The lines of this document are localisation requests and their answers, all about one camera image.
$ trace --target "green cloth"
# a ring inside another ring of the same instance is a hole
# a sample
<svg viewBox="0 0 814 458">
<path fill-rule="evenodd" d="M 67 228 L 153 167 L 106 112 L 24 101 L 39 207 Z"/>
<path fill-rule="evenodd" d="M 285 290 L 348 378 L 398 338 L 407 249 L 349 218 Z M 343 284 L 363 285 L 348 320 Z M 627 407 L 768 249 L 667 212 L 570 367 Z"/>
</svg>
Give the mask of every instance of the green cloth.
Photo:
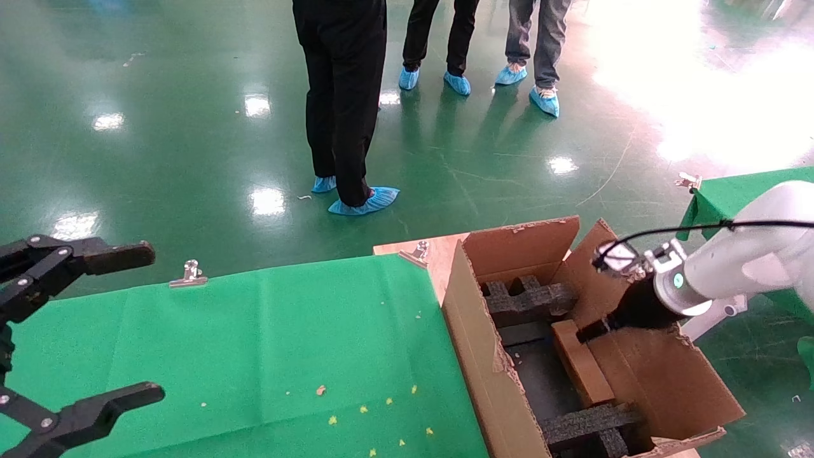
<svg viewBox="0 0 814 458">
<path fill-rule="evenodd" d="M 396 255 L 56 301 L 15 343 L 7 384 L 52 409 L 167 392 L 72 458 L 488 457 L 429 276 Z M 0 451 L 24 432 L 0 417 Z"/>
<path fill-rule="evenodd" d="M 800 354 L 800 358 L 806 364 L 812 379 L 808 389 L 814 391 L 814 337 L 800 337 L 800 340 L 797 341 L 797 353 Z"/>
<path fill-rule="evenodd" d="M 735 215 L 743 207 L 758 196 L 777 184 L 791 180 L 814 183 L 814 167 L 705 180 L 701 189 L 694 192 L 693 199 L 689 203 L 689 207 L 687 207 L 684 219 L 681 221 L 681 226 L 691 227 L 714 224 L 722 219 L 735 218 Z M 705 239 L 709 240 L 717 231 L 718 229 L 706 229 L 702 231 L 702 234 Z M 679 240 L 687 240 L 689 233 L 681 231 L 676 237 Z M 793 290 L 774 291 L 766 293 L 765 296 L 775 304 L 786 308 L 792 314 L 814 323 L 814 315 Z"/>
</svg>

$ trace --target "cardboard box flap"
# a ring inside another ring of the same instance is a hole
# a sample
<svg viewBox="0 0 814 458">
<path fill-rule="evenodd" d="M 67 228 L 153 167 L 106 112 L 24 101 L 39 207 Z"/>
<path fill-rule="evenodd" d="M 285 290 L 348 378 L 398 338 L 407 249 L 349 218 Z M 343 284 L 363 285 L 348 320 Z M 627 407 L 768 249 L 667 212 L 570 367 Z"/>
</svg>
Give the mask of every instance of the cardboard box flap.
<svg viewBox="0 0 814 458">
<path fill-rule="evenodd" d="M 726 431 L 718 427 L 714 431 L 706 434 L 701 434 L 683 441 L 676 441 L 674 439 L 665 438 L 651 438 L 655 447 L 651 451 L 640 453 L 632 458 L 660 458 L 661 456 L 673 456 L 676 453 L 681 453 L 690 449 L 698 448 L 707 445 L 716 439 L 723 437 Z"/>
<path fill-rule="evenodd" d="M 613 311 L 627 289 L 622 279 L 600 274 L 593 252 L 614 233 L 599 221 L 574 249 L 557 275 L 567 273 L 580 296 L 572 318 L 585 326 Z M 616 399 L 633 403 L 650 434 L 687 439 L 741 418 L 744 411 L 703 353 L 672 331 L 626 328 L 589 343 Z"/>
<path fill-rule="evenodd" d="M 443 311 L 492 456 L 550 456 L 460 242 Z"/>
<path fill-rule="evenodd" d="M 560 263 L 571 247 L 580 219 L 576 216 L 472 232 L 464 240 L 475 275 Z"/>
</svg>

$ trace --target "black cable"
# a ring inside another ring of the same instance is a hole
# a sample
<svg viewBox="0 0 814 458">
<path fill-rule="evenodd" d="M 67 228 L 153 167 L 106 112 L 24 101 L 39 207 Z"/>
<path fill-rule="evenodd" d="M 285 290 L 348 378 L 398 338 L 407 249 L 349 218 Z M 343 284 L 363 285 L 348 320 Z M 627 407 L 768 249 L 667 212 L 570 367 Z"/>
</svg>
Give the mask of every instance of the black cable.
<svg viewBox="0 0 814 458">
<path fill-rule="evenodd" d="M 648 231 L 641 231 L 636 232 L 635 234 L 631 234 L 630 236 L 624 237 L 622 239 L 617 239 L 610 247 L 599 254 L 599 257 L 593 262 L 593 266 L 599 268 L 605 258 L 608 259 L 618 259 L 620 261 L 630 261 L 635 258 L 619 258 L 616 256 L 608 256 L 608 253 L 616 248 L 617 246 L 629 242 L 633 239 L 638 239 L 639 237 L 643 236 L 652 236 L 654 234 L 664 234 L 667 232 L 678 232 L 678 231 L 702 231 L 704 229 L 721 229 L 727 228 L 730 231 L 734 231 L 735 227 L 802 227 L 807 229 L 814 229 L 814 222 L 805 222 L 805 221 L 787 221 L 787 220 L 764 220 L 764 221 L 732 221 L 731 219 L 724 219 L 721 222 L 716 224 L 702 224 L 701 226 L 691 226 L 691 227 L 665 227 L 662 229 L 650 229 Z"/>
</svg>

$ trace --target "metal binder clip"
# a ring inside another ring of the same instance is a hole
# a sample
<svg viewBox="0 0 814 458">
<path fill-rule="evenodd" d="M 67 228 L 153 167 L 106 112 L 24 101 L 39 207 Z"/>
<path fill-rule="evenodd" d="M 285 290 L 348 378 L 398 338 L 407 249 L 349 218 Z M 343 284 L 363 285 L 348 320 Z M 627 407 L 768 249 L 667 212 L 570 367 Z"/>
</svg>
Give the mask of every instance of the metal binder clip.
<svg viewBox="0 0 814 458">
<path fill-rule="evenodd" d="M 430 250 L 430 242 L 426 240 L 422 240 L 418 242 L 415 247 L 415 250 L 412 253 L 407 253 L 403 249 L 399 252 L 399 256 L 402 258 L 412 262 L 416 266 L 421 267 L 422 269 L 427 268 L 427 255 L 429 254 Z"/>
<path fill-rule="evenodd" d="M 688 188 L 690 194 L 692 194 L 695 189 L 701 189 L 701 181 L 703 181 L 701 175 L 692 176 L 681 172 L 678 174 L 678 178 L 680 179 L 676 180 L 676 186 Z"/>
<path fill-rule="evenodd" d="M 184 278 L 169 282 L 170 288 L 183 288 L 185 286 L 196 286 L 206 284 L 209 278 L 203 276 L 204 271 L 198 268 L 198 262 L 194 259 L 184 263 Z"/>
</svg>

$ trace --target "blue shoe cover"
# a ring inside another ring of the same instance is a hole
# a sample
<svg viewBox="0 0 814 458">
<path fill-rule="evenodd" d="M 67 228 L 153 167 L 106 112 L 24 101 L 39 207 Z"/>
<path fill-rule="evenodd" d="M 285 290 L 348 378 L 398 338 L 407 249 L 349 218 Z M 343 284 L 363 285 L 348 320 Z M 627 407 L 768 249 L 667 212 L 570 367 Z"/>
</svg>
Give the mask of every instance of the blue shoe cover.
<svg viewBox="0 0 814 458">
<path fill-rule="evenodd" d="M 515 72 L 512 72 L 511 68 L 509 68 L 509 66 L 507 65 L 501 70 L 500 73 L 497 74 L 497 79 L 495 80 L 495 84 L 508 86 L 508 85 L 514 84 L 514 83 L 516 83 L 518 81 L 522 81 L 527 75 L 528 75 L 528 72 L 526 71 L 525 67 L 521 68 L 519 72 L 515 73 Z"/>
<path fill-rule="evenodd" d="M 399 87 L 403 90 L 412 90 L 417 84 L 418 70 L 415 72 L 408 72 L 407 68 L 402 67 L 401 76 L 399 77 Z"/>
<path fill-rule="evenodd" d="M 337 200 L 330 207 L 328 211 L 335 214 L 343 214 L 345 216 L 361 216 L 363 214 L 378 212 L 396 200 L 399 195 L 399 190 L 394 187 L 371 187 L 373 195 L 361 207 L 352 207 L 343 204 L 341 200 Z"/>
<path fill-rule="evenodd" d="M 444 73 L 444 81 L 460 95 L 469 95 L 469 93 L 472 92 L 472 88 L 469 86 L 469 80 L 467 80 L 466 77 L 454 77 L 451 73 L 447 72 Z"/>
<path fill-rule="evenodd" d="M 543 112 L 547 112 L 553 117 L 559 117 L 559 100 L 556 94 L 554 97 L 543 97 L 537 92 L 536 87 L 532 87 L 532 92 L 528 95 L 528 98 Z"/>
<path fill-rule="evenodd" d="M 316 193 L 328 192 L 328 191 L 332 191 L 334 188 L 336 188 L 336 177 L 335 176 L 328 177 L 328 178 L 317 177 L 317 179 L 313 182 L 313 187 L 311 188 L 311 192 L 316 192 Z"/>
</svg>

